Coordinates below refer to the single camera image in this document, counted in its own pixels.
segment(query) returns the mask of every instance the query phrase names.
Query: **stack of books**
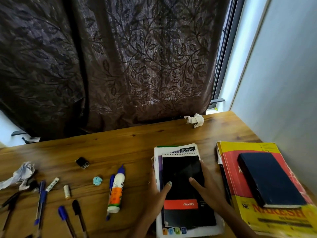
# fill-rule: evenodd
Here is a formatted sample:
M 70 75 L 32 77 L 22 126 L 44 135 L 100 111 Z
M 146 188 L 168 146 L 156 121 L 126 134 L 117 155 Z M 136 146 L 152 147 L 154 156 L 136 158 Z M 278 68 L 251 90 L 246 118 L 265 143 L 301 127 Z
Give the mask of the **stack of books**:
M 156 218 L 157 237 L 201 237 L 223 233 L 224 222 L 188 181 L 204 185 L 196 144 L 156 147 L 153 159 L 158 190 L 171 181 L 164 208 Z
M 317 208 L 274 143 L 217 142 L 226 199 L 260 235 L 317 236 Z

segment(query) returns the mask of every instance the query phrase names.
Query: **notebook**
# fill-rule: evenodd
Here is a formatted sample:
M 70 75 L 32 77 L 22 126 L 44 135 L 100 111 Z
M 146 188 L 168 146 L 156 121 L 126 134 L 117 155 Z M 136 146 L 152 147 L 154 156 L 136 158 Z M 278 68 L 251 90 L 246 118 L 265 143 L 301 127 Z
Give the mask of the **notebook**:
M 238 164 L 259 206 L 299 208 L 306 204 L 271 153 L 240 153 Z
M 200 160 L 200 155 L 196 144 L 189 144 L 178 147 L 157 147 L 154 148 L 154 170 L 156 177 L 156 184 L 159 190 L 162 190 L 164 187 L 163 184 L 163 154 L 168 153 L 182 153 L 186 154 L 188 152 L 196 152 Z M 214 226 L 205 226 L 205 227 L 196 227 L 196 228 L 187 228 L 187 227 L 170 227 L 164 224 L 164 209 L 156 218 L 156 236 L 159 238 L 169 238 L 169 237 L 201 237 L 201 236 L 214 236 L 222 234 L 224 232 L 224 221 L 223 219 L 214 212 L 210 216 L 214 216 L 216 225 Z
M 213 210 L 188 181 L 189 177 L 193 177 L 204 185 L 204 175 L 196 152 L 164 154 L 162 162 L 163 185 L 172 182 L 164 202 L 164 224 L 187 229 L 215 226 Z

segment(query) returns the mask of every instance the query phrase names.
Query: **curtain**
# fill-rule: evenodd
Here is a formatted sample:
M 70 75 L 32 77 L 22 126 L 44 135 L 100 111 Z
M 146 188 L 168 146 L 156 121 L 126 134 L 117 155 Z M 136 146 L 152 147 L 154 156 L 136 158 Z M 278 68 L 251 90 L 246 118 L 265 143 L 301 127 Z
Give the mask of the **curtain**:
M 229 0 L 72 0 L 89 132 L 204 114 Z
M 33 136 L 76 134 L 85 100 L 61 0 L 0 0 L 0 108 Z
M 229 0 L 0 0 L 0 109 L 56 139 L 204 114 Z

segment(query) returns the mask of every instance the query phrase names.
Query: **white notebook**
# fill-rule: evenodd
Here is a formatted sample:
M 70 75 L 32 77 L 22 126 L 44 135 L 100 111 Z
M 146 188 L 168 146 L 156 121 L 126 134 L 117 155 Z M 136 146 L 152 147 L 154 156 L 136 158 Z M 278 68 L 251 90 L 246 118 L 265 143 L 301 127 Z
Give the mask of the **white notebook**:
M 173 157 L 177 154 L 182 155 L 199 155 L 198 147 L 196 144 L 188 144 L 184 146 L 178 147 L 163 147 L 163 148 L 154 148 L 154 171 L 156 178 L 156 185 L 159 190 L 160 188 L 160 180 L 162 180 L 162 156 L 164 157 Z M 215 236 L 222 234 L 224 232 L 224 221 L 223 219 L 214 212 L 216 218 L 215 226 L 207 226 L 207 227 L 198 227 L 194 229 L 187 230 L 184 227 L 172 228 L 165 227 L 162 224 L 162 212 L 156 218 L 156 237 L 159 238 L 167 238 L 167 237 L 199 237 L 199 236 Z

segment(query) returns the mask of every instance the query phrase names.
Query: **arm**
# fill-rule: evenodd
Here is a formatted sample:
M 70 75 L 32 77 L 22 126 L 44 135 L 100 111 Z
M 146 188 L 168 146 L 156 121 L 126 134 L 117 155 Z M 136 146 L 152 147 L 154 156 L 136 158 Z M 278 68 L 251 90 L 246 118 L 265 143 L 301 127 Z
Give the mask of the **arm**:
M 159 192 L 156 187 L 156 180 L 154 170 L 151 169 L 149 188 L 147 191 L 147 203 L 144 210 L 132 227 L 126 238 L 143 238 L 145 237 L 150 225 L 154 222 L 156 217 L 161 212 L 167 193 L 172 187 L 172 182 L 168 182 Z
M 212 178 L 207 166 L 201 161 L 204 173 L 205 187 L 202 187 L 195 179 L 189 178 L 191 185 L 200 193 L 204 201 L 216 211 L 229 225 L 236 237 L 254 238 L 256 233 L 236 214 L 234 209 L 226 202 L 225 197 L 219 190 Z

